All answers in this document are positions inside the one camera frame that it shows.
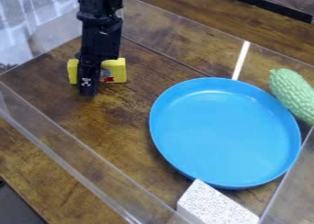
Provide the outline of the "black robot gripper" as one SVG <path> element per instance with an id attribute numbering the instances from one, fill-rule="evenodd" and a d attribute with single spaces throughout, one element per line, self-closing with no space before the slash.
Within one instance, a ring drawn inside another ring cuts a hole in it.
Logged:
<path id="1" fill-rule="evenodd" d="M 116 11 L 123 8 L 123 0 L 79 0 L 76 18 L 83 23 L 83 41 L 78 69 L 80 95 L 98 94 L 100 64 L 119 56 L 123 18 Z"/>

